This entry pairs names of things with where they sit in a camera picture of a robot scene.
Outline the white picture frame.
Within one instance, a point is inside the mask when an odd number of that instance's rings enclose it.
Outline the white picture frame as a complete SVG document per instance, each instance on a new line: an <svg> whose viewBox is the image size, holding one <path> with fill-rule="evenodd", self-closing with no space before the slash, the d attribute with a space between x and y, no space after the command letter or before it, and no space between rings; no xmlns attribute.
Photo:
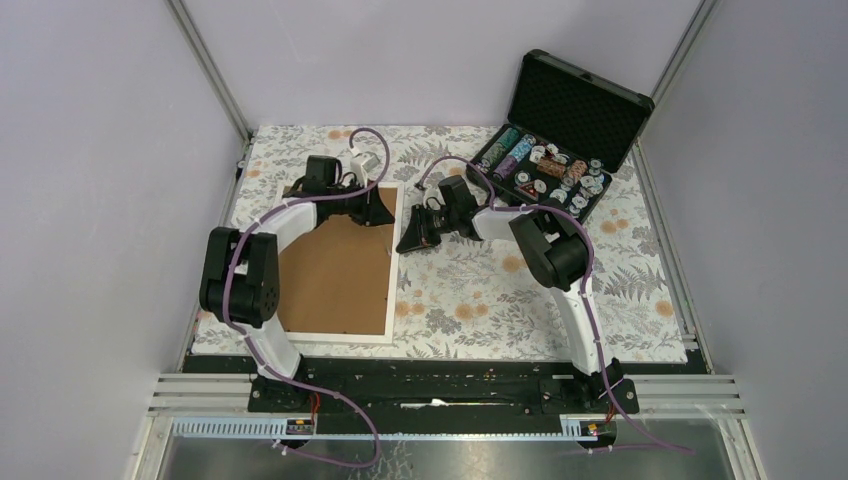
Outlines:
<svg viewBox="0 0 848 480"><path fill-rule="evenodd" d="M332 216L305 231L304 205L278 214L265 229L279 244L277 317L291 341L389 344L394 330L395 281L404 187L378 187L393 213L391 225L366 227ZM392 244L392 256L384 242Z"/></svg>

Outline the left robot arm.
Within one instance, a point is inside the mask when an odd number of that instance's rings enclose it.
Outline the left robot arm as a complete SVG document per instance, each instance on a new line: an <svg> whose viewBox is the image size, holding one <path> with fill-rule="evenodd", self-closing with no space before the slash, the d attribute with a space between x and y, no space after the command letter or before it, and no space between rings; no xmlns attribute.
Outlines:
<svg viewBox="0 0 848 480"><path fill-rule="evenodd" d="M258 373L275 380L271 395L285 410L304 407L311 387L296 375L302 355L277 315L279 255L332 216L346 216L365 227L393 223L378 190L387 166L373 153L359 153L349 171L342 172L339 159L312 155L305 174L270 212L245 230L217 227L209 234L200 307L245 342Z"/></svg>

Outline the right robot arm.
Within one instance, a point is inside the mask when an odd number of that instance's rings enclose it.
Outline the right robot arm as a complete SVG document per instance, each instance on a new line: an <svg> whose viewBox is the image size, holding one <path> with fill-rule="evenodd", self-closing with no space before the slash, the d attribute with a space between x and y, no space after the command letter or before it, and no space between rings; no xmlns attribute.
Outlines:
<svg viewBox="0 0 848 480"><path fill-rule="evenodd" d="M559 310L571 363L578 370L575 402L589 412L601 410L612 400L623 373L601 333L591 278L594 249L585 228L557 200L484 207L460 176L442 180L438 189L442 197L438 207L423 202L411 208L396 252L434 248L448 233L473 241L514 242L531 275L548 289Z"/></svg>

